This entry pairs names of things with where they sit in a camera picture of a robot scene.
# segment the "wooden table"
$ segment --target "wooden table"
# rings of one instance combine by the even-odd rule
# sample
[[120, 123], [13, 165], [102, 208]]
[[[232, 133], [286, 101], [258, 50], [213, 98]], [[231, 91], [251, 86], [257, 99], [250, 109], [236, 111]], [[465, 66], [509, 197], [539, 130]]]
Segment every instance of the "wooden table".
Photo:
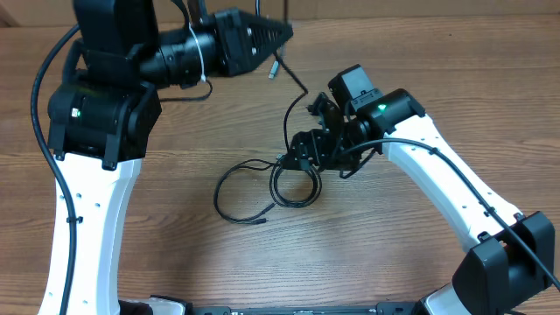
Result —
[[[29, 96], [39, 65], [66, 30], [0, 30], [2, 314], [36, 313], [46, 287], [54, 182], [32, 134]], [[384, 92], [407, 88], [496, 192], [560, 227], [559, 39], [560, 16], [296, 23], [286, 62], [311, 94], [291, 115], [289, 132], [316, 128], [305, 103], [337, 72], [361, 63]], [[45, 130], [62, 61], [40, 94]], [[367, 305], [418, 300], [448, 283], [464, 254], [438, 210], [385, 157], [348, 181], [326, 172], [314, 205], [273, 210], [264, 225], [232, 225], [217, 215], [212, 194], [225, 170], [284, 152], [284, 111], [300, 91], [285, 72], [267, 79], [269, 70], [267, 62], [239, 78], [215, 79], [208, 101], [163, 105], [129, 204], [120, 296], [235, 307]], [[236, 174], [220, 203], [238, 217], [257, 213], [270, 203], [268, 176]], [[284, 183], [305, 188], [307, 180], [291, 173]], [[549, 289], [520, 310], [555, 313], [558, 297]]]

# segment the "black cable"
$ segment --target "black cable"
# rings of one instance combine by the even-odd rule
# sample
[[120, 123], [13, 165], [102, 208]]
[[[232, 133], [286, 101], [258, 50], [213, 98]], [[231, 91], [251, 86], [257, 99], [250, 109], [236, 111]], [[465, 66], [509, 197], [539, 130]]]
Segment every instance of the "black cable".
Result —
[[364, 165], [366, 165], [366, 163], [369, 162], [369, 160], [370, 160], [371, 158], [374, 157], [374, 154], [375, 154], [375, 149], [372, 149], [371, 152], [369, 152], [369, 154], [367, 155], [367, 157], [364, 158], [364, 160], [361, 161], [361, 162], [358, 164], [358, 167], [356, 167], [355, 169], [351, 170], [348, 174], [345, 175], [345, 174], [344, 174], [344, 171], [340, 170], [339, 177], [340, 177], [341, 179], [349, 179], [349, 178], [351, 178], [355, 173], [357, 173], [359, 170], [361, 170], [361, 168], [364, 167]]
[[202, 96], [197, 96], [197, 97], [168, 97], [168, 98], [163, 98], [160, 99], [159, 102], [202, 102], [208, 99], [208, 97], [210, 97], [210, 95], [212, 95], [212, 92], [214, 91], [214, 86], [212, 85], [212, 82], [210, 82], [210, 80], [206, 80], [206, 83], [208, 84], [208, 86], [210, 87], [210, 89], [208, 90], [208, 92]]
[[[276, 163], [267, 162], [258, 158], [252, 158], [247, 161], [241, 162], [236, 166], [230, 168], [228, 171], [226, 171], [226, 173], [222, 175], [220, 180], [218, 180], [218, 184], [216, 185], [216, 188], [214, 189], [213, 192], [213, 206], [216, 209], [216, 212], [220, 215], [220, 217], [231, 223], [257, 225], [257, 224], [263, 224], [267, 222], [266, 219], [260, 219], [260, 218], [263, 215], [265, 215], [268, 211], [272, 210], [272, 208], [275, 205], [279, 205], [280, 207], [302, 208], [302, 207], [307, 207], [313, 202], [315, 202], [315, 200], [317, 200], [317, 198], [321, 194], [323, 182], [321, 181], [321, 177], [319, 176], [317, 170], [315, 170], [314, 167], [311, 167], [309, 171], [306, 171], [307, 175], [309, 175], [313, 183], [313, 188], [311, 190], [309, 197], [303, 200], [294, 201], [294, 200], [286, 199], [284, 196], [282, 196], [282, 194], [280, 194], [278, 190], [278, 179], [280, 178], [280, 175], [284, 171], [284, 169], [280, 166], [282, 162], [282, 158], [283, 157], [279, 158], [278, 161], [276, 161]], [[254, 167], [254, 166], [246, 165], [247, 163], [252, 163], [252, 162], [259, 162], [267, 166]], [[218, 205], [218, 198], [220, 197], [221, 185], [224, 183], [226, 179], [228, 179], [228, 177], [233, 172], [239, 171], [241, 169], [247, 169], [253, 171], [266, 171], [270, 167], [272, 167], [272, 172], [270, 173], [269, 190], [270, 190], [270, 196], [272, 196], [274, 203], [271, 203], [270, 205], [265, 207], [260, 213], [244, 219], [236, 219], [221, 211], [220, 206]]]
[[482, 198], [480, 192], [476, 190], [473, 183], [466, 177], [466, 175], [451, 161], [444, 153], [442, 153], [438, 148], [429, 146], [426, 143], [421, 143], [418, 141], [413, 141], [409, 139], [400, 139], [400, 138], [384, 138], [379, 140], [368, 141], [365, 143], [358, 144], [348, 150], [344, 150], [340, 153], [340, 155], [350, 154], [356, 151], [364, 151], [367, 149], [374, 148], [377, 144], [385, 144], [385, 143], [400, 143], [400, 144], [410, 144], [415, 145], [417, 147], [421, 147], [426, 149], [430, 152], [430, 154], [434, 154], [444, 160], [446, 164], [451, 167], [451, 169], [459, 176], [459, 178], [465, 183], [466, 187], [471, 191], [474, 197], [479, 201], [479, 203], [484, 207], [484, 209], [500, 224], [500, 226], [511, 236], [514, 238], [515, 242], [523, 251], [529, 256], [529, 258], [537, 265], [539, 268], [544, 272], [544, 274], [550, 279], [550, 281], [556, 286], [556, 288], [560, 291], [560, 282], [558, 279], [550, 272], [548, 268], [544, 265], [544, 263], [536, 256], [535, 252], [523, 241], [523, 239], [496, 213], [496, 210], [493, 206], [490, 206], [487, 201]]
[[69, 251], [68, 251], [68, 265], [66, 267], [66, 281], [64, 282], [64, 290], [62, 292], [62, 302], [60, 304], [60, 315], [66, 315], [68, 309], [68, 302], [70, 298], [70, 290], [72, 289], [72, 281], [74, 279], [74, 265], [76, 261], [76, 211], [74, 209], [74, 202], [72, 200], [72, 194], [70, 193], [70, 189], [68, 188], [67, 182], [64, 180], [64, 176], [60, 171], [59, 167], [56, 165], [51, 152], [46, 144], [45, 138], [43, 137], [43, 131], [41, 130], [41, 125], [39, 122], [39, 114], [38, 114], [38, 98], [39, 98], [39, 90], [41, 88], [41, 82], [45, 77], [46, 70], [53, 62], [54, 57], [60, 51], [62, 46], [72, 38], [72, 36], [78, 32], [80, 29], [79, 25], [75, 25], [73, 28], [70, 29], [60, 40], [59, 42], [52, 48], [49, 54], [46, 56], [45, 61], [41, 65], [41, 68], [38, 70], [37, 77], [35, 78], [35, 82], [33, 83], [33, 89], [31, 91], [31, 123], [33, 124], [33, 132], [35, 133], [35, 137], [37, 138], [37, 143], [43, 156], [45, 156], [46, 162], [49, 164], [54, 177], [59, 182], [60, 189], [62, 190], [62, 195], [64, 196], [64, 200], [66, 201], [66, 208], [68, 209], [68, 226], [70, 227], [70, 235], [69, 235]]
[[288, 19], [290, 15], [290, 11], [288, 9], [288, 1], [289, 0], [283, 0], [283, 21], [285, 23], [288, 23]]
[[185, 3], [183, 2], [183, 0], [171, 0], [175, 5], [177, 5], [178, 9], [181, 10], [181, 13], [183, 13], [183, 17], [185, 18], [185, 28], [189, 27], [189, 24], [191, 23], [191, 19], [189, 18], [189, 12], [186, 9]]
[[307, 87], [305, 87], [304, 83], [302, 83], [302, 81], [296, 76], [296, 74], [293, 73], [288, 66], [286, 66], [282, 57], [278, 56], [277, 52], [273, 52], [273, 54], [280, 66], [282, 66], [282, 68], [299, 85], [299, 87], [304, 90], [304, 92], [291, 103], [291, 105], [288, 107], [288, 110], [286, 110], [286, 115], [284, 115], [283, 117], [283, 140], [286, 144], [286, 151], [289, 151], [290, 144], [288, 143], [288, 116], [290, 115], [291, 110], [296, 106], [296, 104], [298, 104], [298, 102], [301, 101], [301, 99], [303, 99], [309, 93], [309, 91], [307, 90]]

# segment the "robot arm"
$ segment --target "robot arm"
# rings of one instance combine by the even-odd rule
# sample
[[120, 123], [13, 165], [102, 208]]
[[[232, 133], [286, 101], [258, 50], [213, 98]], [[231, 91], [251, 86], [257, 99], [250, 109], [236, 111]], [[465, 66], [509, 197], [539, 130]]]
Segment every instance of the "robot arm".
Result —
[[[39, 70], [31, 115], [39, 146], [59, 180], [50, 273], [40, 314], [187, 311], [187, 303], [172, 298], [152, 297], [145, 303], [117, 298], [124, 217], [148, 136], [161, 113], [158, 89], [189, 88], [208, 76], [253, 71], [291, 38], [293, 30], [289, 24], [237, 9], [209, 15], [204, 0], [187, 1], [194, 21], [190, 23], [183, 1], [172, 1], [183, 12], [185, 25], [159, 32], [151, 0], [73, 0], [82, 38], [66, 58], [63, 83], [48, 109], [48, 148], [56, 163], [41, 135], [37, 97], [48, 64], [77, 26]], [[80, 57], [87, 69], [76, 69]], [[75, 260], [70, 255], [74, 252]]]
[[382, 95], [359, 65], [340, 73], [329, 88], [339, 106], [319, 95], [308, 109], [319, 116], [323, 128], [297, 133], [283, 167], [306, 170], [313, 163], [353, 173], [362, 165], [361, 153], [373, 147], [416, 182], [466, 252], [451, 283], [423, 298], [413, 314], [502, 314], [551, 285], [551, 276], [512, 235], [519, 235], [545, 268], [553, 270], [555, 229], [550, 221], [542, 213], [525, 218], [490, 189], [447, 144], [412, 95], [403, 89]]

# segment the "cable clip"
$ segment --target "cable clip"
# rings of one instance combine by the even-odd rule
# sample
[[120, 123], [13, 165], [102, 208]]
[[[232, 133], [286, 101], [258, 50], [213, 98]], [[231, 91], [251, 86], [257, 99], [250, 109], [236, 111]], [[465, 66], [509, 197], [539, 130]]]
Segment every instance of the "cable clip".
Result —
[[202, 56], [202, 49], [200, 49], [199, 39], [196, 37], [196, 34], [194, 33], [194, 30], [191, 27], [190, 23], [189, 23], [189, 31], [191, 31], [192, 37], [194, 38], [194, 43], [196, 43], [196, 47], [199, 50], [200, 68], [201, 68], [200, 80], [203, 81], [203, 82], [206, 82], [207, 81], [207, 76], [206, 76], [205, 71], [204, 71], [204, 57]]
[[434, 155], [434, 154], [438, 154], [440, 152], [440, 150], [436, 147], [431, 148], [430, 150], [430, 155]]
[[83, 217], [77, 217], [77, 218], [66, 218], [66, 223], [82, 223], [84, 221]]

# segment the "white zip tie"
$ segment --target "white zip tie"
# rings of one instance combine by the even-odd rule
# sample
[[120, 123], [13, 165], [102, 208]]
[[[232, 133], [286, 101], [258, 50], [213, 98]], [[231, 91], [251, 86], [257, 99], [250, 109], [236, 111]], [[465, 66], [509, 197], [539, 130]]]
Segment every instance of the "white zip tie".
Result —
[[199, 39], [196, 37], [196, 34], [194, 33], [193, 28], [191, 27], [190, 23], [189, 23], [189, 31], [191, 31], [191, 34], [194, 37], [194, 42], [196, 43], [196, 47], [199, 49], [200, 66], [202, 67], [202, 74], [200, 75], [200, 80], [203, 81], [203, 82], [206, 82], [207, 81], [207, 76], [205, 75], [205, 72], [204, 72], [204, 58], [202, 57], [202, 50], [200, 49]]

